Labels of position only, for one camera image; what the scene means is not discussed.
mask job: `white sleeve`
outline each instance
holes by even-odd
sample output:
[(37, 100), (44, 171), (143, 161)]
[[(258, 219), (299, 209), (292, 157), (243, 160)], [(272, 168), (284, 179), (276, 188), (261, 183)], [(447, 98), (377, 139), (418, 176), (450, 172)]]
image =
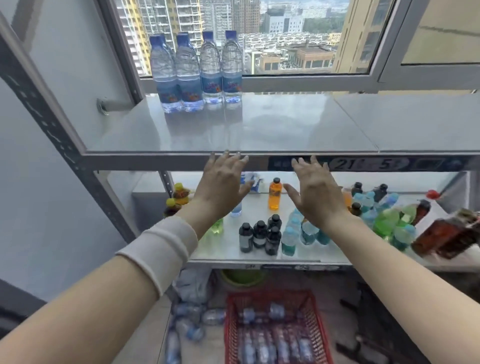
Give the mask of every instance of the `white sleeve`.
[(145, 230), (117, 254), (134, 261), (150, 277), (161, 296), (197, 245), (193, 228), (182, 218), (172, 216)]

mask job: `plastic basket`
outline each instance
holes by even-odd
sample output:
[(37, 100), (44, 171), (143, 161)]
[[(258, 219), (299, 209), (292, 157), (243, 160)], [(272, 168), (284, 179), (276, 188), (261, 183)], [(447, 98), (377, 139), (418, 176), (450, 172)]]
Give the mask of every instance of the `plastic basket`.
[(238, 312), (253, 307), (268, 311), (271, 302), (281, 303), (286, 310), (301, 311), (312, 342), (315, 364), (333, 364), (325, 329), (311, 291), (255, 291), (231, 293), (227, 298), (225, 319), (225, 364), (238, 364)]

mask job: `floor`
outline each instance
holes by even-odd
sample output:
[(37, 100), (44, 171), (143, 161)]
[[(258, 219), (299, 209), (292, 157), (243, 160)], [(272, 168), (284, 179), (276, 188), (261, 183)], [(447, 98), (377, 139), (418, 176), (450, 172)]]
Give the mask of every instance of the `floor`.
[[(298, 272), (271, 270), (263, 287), (272, 289), (310, 289), (317, 301), (324, 321), (334, 364), (353, 364), (350, 359), (338, 354), (335, 342), (349, 347), (355, 346), (356, 319), (347, 309), (339, 305), (340, 298), (356, 302), (358, 276), (355, 273)], [(211, 307), (225, 306), (226, 287), (217, 284), (216, 292), (209, 302)], [(137, 328), (113, 364), (164, 364), (163, 337), (167, 329), (170, 302), (162, 297)], [(184, 364), (224, 363), (223, 327), (208, 327), (206, 337), (198, 344), (182, 341), (182, 362)], [(373, 351), (362, 352), (369, 360), (386, 363), (386, 358)]]

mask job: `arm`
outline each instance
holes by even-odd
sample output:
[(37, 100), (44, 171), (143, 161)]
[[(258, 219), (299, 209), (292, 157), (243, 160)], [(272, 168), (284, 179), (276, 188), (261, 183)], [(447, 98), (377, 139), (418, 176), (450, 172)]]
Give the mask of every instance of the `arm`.
[(0, 340), (0, 363), (110, 364), (177, 276), (197, 237), (248, 193), (251, 184), (240, 187), (247, 161), (228, 152), (217, 161), (212, 155), (190, 203)]
[(297, 208), (342, 249), (432, 364), (480, 363), (480, 305), (351, 215), (327, 164), (311, 161), (292, 162), (300, 194), (286, 189)]

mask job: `red bottle cap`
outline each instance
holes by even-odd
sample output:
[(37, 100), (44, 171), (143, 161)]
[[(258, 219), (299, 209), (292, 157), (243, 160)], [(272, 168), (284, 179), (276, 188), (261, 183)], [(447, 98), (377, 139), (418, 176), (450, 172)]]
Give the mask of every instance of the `red bottle cap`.
[(431, 200), (436, 200), (437, 198), (440, 198), (440, 194), (435, 190), (428, 190), (425, 197), (427, 197)]

